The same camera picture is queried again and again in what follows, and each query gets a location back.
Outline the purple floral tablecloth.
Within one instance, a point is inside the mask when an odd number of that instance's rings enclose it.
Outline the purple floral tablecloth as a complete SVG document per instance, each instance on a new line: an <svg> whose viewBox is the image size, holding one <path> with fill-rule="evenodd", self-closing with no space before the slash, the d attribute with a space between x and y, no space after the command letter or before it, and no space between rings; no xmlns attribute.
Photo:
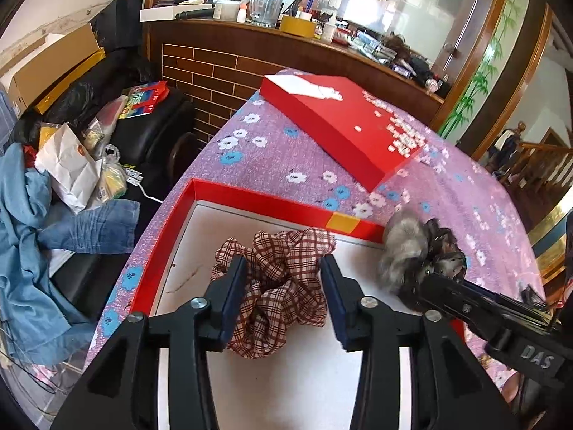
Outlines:
<svg viewBox="0 0 573 430"><path fill-rule="evenodd" d="M251 96L205 145L155 213L111 292L87 357L95 357L129 312L151 247L191 179L276 195L379 225L398 210L412 209L423 220L437 218L453 231L471 282L513 298L520 298L527 286L542 294L528 232L503 185L412 115L382 100L374 104L423 135L425 145L369 192L259 93Z"/></svg>

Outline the cardboard box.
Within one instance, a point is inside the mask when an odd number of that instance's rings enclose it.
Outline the cardboard box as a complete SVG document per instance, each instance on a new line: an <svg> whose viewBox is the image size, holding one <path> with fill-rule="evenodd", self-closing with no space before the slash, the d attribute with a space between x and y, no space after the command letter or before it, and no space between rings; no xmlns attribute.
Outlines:
<svg viewBox="0 0 573 430"><path fill-rule="evenodd" d="M88 22L66 35L49 33L29 54L16 56L1 77L15 115L19 118L56 81L99 49Z"/></svg>

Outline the red box tray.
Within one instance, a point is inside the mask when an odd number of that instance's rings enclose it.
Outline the red box tray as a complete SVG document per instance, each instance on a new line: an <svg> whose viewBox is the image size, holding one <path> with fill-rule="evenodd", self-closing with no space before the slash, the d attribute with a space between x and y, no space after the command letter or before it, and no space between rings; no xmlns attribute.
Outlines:
<svg viewBox="0 0 573 430"><path fill-rule="evenodd" d="M132 308L182 305L222 330L206 356L218 429L347 429L362 356L337 342L319 261L371 300L382 227L241 187L191 179L171 202Z"/></svg>

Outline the red box lid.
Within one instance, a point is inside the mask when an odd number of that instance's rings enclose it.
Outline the red box lid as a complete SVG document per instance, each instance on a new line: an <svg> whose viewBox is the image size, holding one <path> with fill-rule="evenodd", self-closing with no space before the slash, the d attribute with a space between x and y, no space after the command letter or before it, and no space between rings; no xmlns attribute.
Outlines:
<svg viewBox="0 0 573 430"><path fill-rule="evenodd" d="M267 75L259 92L369 192L427 145L409 119L343 77Z"/></svg>

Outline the blue denim clothes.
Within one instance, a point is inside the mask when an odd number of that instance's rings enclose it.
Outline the blue denim clothes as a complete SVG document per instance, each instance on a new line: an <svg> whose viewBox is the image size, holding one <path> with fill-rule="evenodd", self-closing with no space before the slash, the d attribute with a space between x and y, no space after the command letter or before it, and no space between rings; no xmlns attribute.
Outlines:
<svg viewBox="0 0 573 430"><path fill-rule="evenodd" d="M49 175L26 167L21 145L8 147L1 157L1 320L12 355L53 366L90 343L93 323L54 286L43 252L132 252L139 215L139 203L126 199L78 214L53 205Z"/></svg>

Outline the yellow tape roll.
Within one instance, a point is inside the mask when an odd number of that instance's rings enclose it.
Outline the yellow tape roll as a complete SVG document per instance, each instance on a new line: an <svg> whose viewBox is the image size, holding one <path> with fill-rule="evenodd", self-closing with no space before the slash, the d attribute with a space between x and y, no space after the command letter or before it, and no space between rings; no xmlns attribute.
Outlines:
<svg viewBox="0 0 573 430"><path fill-rule="evenodd" d="M314 39L317 24L310 20L295 18L295 16L283 15L280 23L280 30L289 35Z"/></svg>

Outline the wooden stair railing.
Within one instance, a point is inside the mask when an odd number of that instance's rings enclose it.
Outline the wooden stair railing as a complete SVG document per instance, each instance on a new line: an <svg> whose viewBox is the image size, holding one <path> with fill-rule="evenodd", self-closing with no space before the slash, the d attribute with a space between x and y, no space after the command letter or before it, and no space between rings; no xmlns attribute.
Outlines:
<svg viewBox="0 0 573 430"><path fill-rule="evenodd" d="M552 207L572 185L572 146L551 128L540 144L525 141L524 131L522 121L504 129L487 150L485 168L517 207Z"/></svg>

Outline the white paper bag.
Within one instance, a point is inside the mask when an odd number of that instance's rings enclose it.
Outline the white paper bag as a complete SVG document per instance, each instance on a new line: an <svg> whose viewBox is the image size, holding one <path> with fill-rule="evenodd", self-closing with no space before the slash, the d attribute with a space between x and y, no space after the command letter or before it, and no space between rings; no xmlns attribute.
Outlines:
<svg viewBox="0 0 573 430"><path fill-rule="evenodd" d="M52 189L74 215L86 209L100 180L101 162L91 157L67 123L38 151L35 167L50 175Z"/></svg>

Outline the red plaid scrunchie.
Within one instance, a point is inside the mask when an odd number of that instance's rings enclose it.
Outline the red plaid scrunchie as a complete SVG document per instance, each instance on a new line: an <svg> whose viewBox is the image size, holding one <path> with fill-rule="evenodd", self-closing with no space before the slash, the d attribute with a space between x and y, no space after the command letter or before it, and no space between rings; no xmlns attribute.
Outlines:
<svg viewBox="0 0 573 430"><path fill-rule="evenodd" d="M319 264L335 247L334 235L320 228L258 231L249 247L227 239L215 252L211 280L226 273L234 256L247 261L245 294L228 348L260 359L285 345L290 326L322 327L327 305Z"/></svg>

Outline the grey brown organza scrunchie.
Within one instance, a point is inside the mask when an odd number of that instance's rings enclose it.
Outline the grey brown organza scrunchie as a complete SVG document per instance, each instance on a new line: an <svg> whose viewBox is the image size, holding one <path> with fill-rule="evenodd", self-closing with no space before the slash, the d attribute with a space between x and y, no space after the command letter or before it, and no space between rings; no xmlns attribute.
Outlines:
<svg viewBox="0 0 573 430"><path fill-rule="evenodd" d="M456 236L438 219L422 221L416 212L402 209L387 222L378 264L379 286L410 310L424 310L420 286L427 276L462 282L466 272L466 256Z"/></svg>

